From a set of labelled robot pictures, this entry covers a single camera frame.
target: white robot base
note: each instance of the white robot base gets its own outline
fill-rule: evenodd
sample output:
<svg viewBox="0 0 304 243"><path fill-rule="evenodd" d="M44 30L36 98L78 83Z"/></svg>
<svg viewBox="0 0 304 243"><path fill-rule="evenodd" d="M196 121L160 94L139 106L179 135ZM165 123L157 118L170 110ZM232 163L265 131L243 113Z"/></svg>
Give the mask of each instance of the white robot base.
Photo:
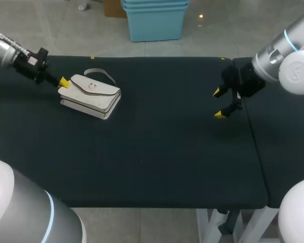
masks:
<svg viewBox="0 0 304 243"><path fill-rule="evenodd" d="M87 243L80 217L0 161L0 242Z"/></svg>

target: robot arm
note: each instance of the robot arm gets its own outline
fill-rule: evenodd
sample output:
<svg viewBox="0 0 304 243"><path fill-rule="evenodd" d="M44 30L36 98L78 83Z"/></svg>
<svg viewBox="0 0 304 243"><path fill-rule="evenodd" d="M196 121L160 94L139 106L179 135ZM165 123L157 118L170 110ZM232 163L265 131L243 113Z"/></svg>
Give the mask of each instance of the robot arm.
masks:
<svg viewBox="0 0 304 243"><path fill-rule="evenodd" d="M48 72L48 51L41 48L33 53L22 48L15 41L0 33L0 67L14 67L23 76L34 80L37 84L47 80L54 86L68 87L64 79L57 79Z"/></svg>
<svg viewBox="0 0 304 243"><path fill-rule="evenodd" d="M230 66L222 73L224 84L214 96L219 98L229 89L232 103L215 116L228 117L236 109L242 109L241 97L251 97L266 83L280 81L294 94L304 94L304 15L286 28L272 42L262 48L250 63L240 70Z"/></svg>

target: handbag flap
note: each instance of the handbag flap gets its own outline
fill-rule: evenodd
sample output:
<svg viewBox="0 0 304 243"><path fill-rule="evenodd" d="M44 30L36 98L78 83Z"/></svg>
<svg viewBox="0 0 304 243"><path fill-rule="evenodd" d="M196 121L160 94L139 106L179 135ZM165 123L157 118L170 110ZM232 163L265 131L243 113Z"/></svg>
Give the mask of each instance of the handbag flap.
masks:
<svg viewBox="0 0 304 243"><path fill-rule="evenodd" d="M68 82L70 83L69 88L61 87L58 90L64 99L78 101L101 112L109 110L121 91L117 87L78 74Z"/></svg>
<svg viewBox="0 0 304 243"><path fill-rule="evenodd" d="M83 91L95 95L115 95L120 90L115 86L111 86L79 74L73 75L71 77L71 81Z"/></svg>

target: cardboard box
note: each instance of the cardboard box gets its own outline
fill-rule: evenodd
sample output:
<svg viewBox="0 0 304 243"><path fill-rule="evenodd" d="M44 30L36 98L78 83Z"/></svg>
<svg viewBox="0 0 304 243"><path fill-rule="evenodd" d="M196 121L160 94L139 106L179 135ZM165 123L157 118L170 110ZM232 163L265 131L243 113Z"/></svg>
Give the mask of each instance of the cardboard box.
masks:
<svg viewBox="0 0 304 243"><path fill-rule="evenodd" d="M103 8L106 17L127 18L121 0L103 0Z"/></svg>

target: handbag strap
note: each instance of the handbag strap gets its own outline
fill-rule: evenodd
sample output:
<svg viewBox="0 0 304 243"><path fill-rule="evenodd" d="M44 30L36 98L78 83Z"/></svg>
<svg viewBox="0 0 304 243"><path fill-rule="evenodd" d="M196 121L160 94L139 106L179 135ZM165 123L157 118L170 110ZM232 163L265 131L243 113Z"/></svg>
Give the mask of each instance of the handbag strap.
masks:
<svg viewBox="0 0 304 243"><path fill-rule="evenodd" d="M100 73L105 74L117 87L116 81L105 70L103 70L101 68L89 68L84 72L84 75L86 76L87 74L93 73L93 72L100 72Z"/></svg>

